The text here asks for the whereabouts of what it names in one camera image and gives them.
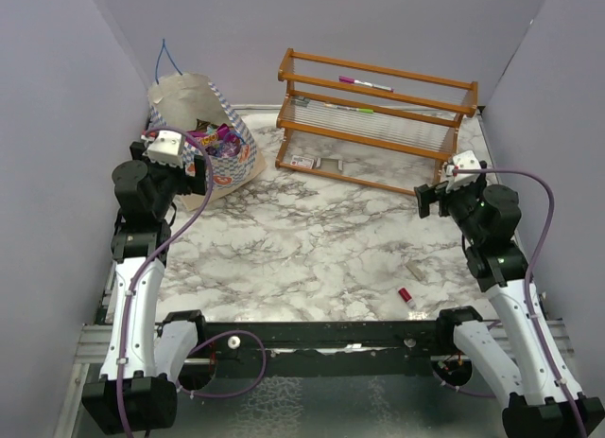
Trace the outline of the purple raisin snack bag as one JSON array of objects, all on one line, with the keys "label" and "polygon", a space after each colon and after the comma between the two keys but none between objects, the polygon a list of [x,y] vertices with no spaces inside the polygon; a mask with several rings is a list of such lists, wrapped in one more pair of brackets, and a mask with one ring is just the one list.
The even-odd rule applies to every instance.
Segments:
[{"label": "purple raisin snack bag", "polygon": [[207,132],[190,131],[190,134],[209,155],[216,158],[235,157],[244,145],[243,138],[234,128],[225,124],[218,127],[209,125]]}]

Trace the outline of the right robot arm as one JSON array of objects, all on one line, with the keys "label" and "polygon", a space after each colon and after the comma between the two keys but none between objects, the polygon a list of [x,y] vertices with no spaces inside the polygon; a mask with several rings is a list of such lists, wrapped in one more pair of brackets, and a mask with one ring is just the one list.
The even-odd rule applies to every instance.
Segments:
[{"label": "right robot arm", "polygon": [[597,397],[588,397],[574,379],[539,304],[526,282],[526,257],[513,240],[521,218],[510,188],[473,183],[450,191],[445,183],[414,190],[419,215],[431,204],[450,217],[467,241],[467,266],[502,324],[510,350],[495,341],[472,307],[441,311],[434,331],[446,354],[467,356],[502,408],[509,437],[587,437],[604,418]]}]

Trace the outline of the brown sea salt snack bag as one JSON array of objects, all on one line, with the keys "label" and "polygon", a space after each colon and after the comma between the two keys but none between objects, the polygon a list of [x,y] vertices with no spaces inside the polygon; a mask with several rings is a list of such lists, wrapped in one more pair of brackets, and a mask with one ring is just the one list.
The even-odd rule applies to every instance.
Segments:
[{"label": "brown sea salt snack bag", "polygon": [[196,131],[207,132],[210,123],[208,121],[197,120]]}]

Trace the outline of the checkered paper bag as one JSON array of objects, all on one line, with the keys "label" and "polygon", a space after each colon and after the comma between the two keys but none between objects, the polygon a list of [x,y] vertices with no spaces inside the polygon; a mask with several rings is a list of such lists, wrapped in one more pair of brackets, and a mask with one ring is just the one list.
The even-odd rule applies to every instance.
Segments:
[{"label": "checkered paper bag", "polygon": [[151,127],[188,131],[209,154],[213,201],[249,183],[266,168],[251,131],[208,77],[180,68],[169,76],[155,71],[147,100]]}]

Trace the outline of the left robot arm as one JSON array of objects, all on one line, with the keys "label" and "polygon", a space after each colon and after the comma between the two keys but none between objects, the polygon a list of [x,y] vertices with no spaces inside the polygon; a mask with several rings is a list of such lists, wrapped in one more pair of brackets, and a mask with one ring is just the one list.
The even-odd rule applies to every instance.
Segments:
[{"label": "left robot arm", "polygon": [[82,404],[107,435],[167,429],[176,419],[177,380],[186,356],[208,348],[209,335],[198,310],[171,312],[156,322],[156,306],[173,231],[166,214],[178,195],[206,189],[206,162],[197,172],[152,159],[141,141],[131,158],[112,172],[119,204],[112,236],[112,281],[116,306],[107,355],[97,381],[85,384]]}]

